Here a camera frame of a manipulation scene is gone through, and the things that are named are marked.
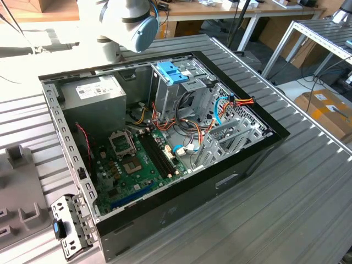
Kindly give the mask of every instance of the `metal bracket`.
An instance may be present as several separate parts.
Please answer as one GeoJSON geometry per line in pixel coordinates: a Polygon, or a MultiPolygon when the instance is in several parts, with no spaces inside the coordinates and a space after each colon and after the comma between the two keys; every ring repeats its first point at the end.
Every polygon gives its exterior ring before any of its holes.
{"type": "Polygon", "coordinates": [[[71,260],[78,254],[92,247],[95,242],[95,226],[90,226],[92,219],[82,194],[64,195],[51,204],[54,215],[54,232],[63,233],[61,247],[66,260],[71,260]]]}

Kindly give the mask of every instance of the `yellow wire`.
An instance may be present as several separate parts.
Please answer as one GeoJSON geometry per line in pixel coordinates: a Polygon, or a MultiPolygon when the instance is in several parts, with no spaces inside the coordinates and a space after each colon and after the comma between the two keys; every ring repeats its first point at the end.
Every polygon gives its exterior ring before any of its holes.
{"type": "Polygon", "coordinates": [[[143,108],[143,111],[142,111],[142,116],[141,116],[141,118],[136,122],[136,123],[134,123],[135,125],[139,125],[139,124],[141,124],[142,122],[143,122],[143,120],[144,120],[144,113],[145,113],[145,111],[146,111],[146,109],[145,108],[143,108]]]}
{"type": "Polygon", "coordinates": [[[238,102],[248,102],[248,101],[252,101],[252,98],[250,98],[250,99],[235,99],[235,101],[238,101],[238,102]]]}

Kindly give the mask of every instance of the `blue drive bay latch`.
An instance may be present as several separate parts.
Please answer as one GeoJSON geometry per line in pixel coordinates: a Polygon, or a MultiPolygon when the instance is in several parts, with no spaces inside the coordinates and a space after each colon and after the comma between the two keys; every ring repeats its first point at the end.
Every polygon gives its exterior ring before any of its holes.
{"type": "Polygon", "coordinates": [[[171,62],[159,62],[158,67],[160,72],[170,81],[171,84],[179,84],[188,81],[188,77],[184,76],[171,62]]]}

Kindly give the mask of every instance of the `metal work surface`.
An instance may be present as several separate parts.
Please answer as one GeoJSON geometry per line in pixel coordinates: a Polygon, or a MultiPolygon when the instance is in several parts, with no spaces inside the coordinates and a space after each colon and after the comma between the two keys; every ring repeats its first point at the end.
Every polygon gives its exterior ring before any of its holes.
{"type": "Polygon", "coordinates": [[[278,56],[281,54],[281,51],[289,41],[294,30],[302,33],[301,38],[297,41],[296,45],[290,52],[287,57],[287,61],[290,61],[295,52],[301,47],[304,39],[306,37],[312,39],[319,45],[323,46],[331,53],[340,57],[341,59],[346,59],[347,62],[352,64],[352,49],[345,45],[346,40],[352,39],[352,22],[349,26],[341,27],[340,25],[335,24],[330,19],[318,19],[318,20],[299,20],[292,21],[290,27],[288,27],[285,35],[282,37],[281,42],[279,43],[277,49],[266,65],[262,76],[266,78],[270,73],[274,63],[276,62],[278,56]]]}
{"type": "Polygon", "coordinates": [[[352,49],[345,45],[346,40],[352,39],[351,26],[352,22],[347,27],[341,27],[330,19],[320,19],[301,20],[294,27],[302,33],[307,33],[305,35],[308,37],[311,37],[310,34],[315,34],[316,40],[321,38],[321,41],[327,42],[325,45],[329,46],[331,52],[335,53],[338,52],[337,49],[341,49],[352,54],[352,49]]]}
{"type": "MultiPolygon", "coordinates": [[[[291,136],[248,179],[119,256],[114,263],[337,263],[352,245],[351,153],[206,35],[155,41],[127,60],[201,50],[291,136]]],[[[42,95],[0,103],[0,149],[32,149],[48,207],[76,193],[42,95]]],[[[64,263],[52,228],[7,251],[10,263],[64,263]]],[[[100,249],[71,263],[103,263],[100,249]]]]}

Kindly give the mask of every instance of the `cardboard box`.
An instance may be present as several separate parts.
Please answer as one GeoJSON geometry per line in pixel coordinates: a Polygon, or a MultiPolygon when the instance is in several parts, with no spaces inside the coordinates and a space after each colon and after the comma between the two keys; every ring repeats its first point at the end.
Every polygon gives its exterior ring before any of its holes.
{"type": "Polygon", "coordinates": [[[297,5],[297,0],[277,0],[280,4],[284,6],[295,6],[297,5]]]}
{"type": "Polygon", "coordinates": [[[53,0],[7,0],[6,5],[11,8],[44,13],[53,0]]]}
{"type": "MultiPolygon", "coordinates": [[[[294,102],[306,112],[309,97],[310,92],[305,92],[294,102]]],[[[308,114],[345,144],[352,141],[352,109],[329,90],[313,92],[308,114]]]]}
{"type": "Polygon", "coordinates": [[[177,22],[175,37],[198,35],[204,20],[177,22]]]}

